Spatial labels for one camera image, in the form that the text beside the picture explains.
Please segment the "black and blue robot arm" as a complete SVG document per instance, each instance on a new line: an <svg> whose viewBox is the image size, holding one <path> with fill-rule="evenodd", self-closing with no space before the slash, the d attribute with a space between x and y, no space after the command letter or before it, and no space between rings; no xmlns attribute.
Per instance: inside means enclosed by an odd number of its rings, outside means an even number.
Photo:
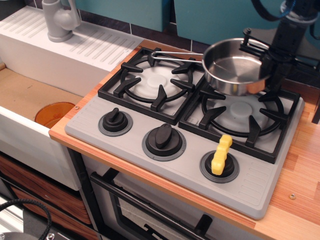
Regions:
<svg viewBox="0 0 320 240"><path fill-rule="evenodd" d="M285 0L280 15L271 14L259 0L252 1L256 12L265 20L278 21L275 29L246 28L240 50L257 56L261 61L259 80L264 90L278 92L282 81L295 72L319 77L320 50L306 38L314 35L315 22L320 16L318 0Z"/></svg>

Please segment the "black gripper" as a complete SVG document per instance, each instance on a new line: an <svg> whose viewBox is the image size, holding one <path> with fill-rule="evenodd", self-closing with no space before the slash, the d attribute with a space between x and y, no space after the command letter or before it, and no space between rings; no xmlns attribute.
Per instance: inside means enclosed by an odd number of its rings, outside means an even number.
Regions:
<svg viewBox="0 0 320 240"><path fill-rule="evenodd" d="M240 49L260 59L260 75L270 75L266 92L277 93L283 80L296 72L320 74L320 50L307 40L300 28L297 32L246 28L243 34Z"/></svg>

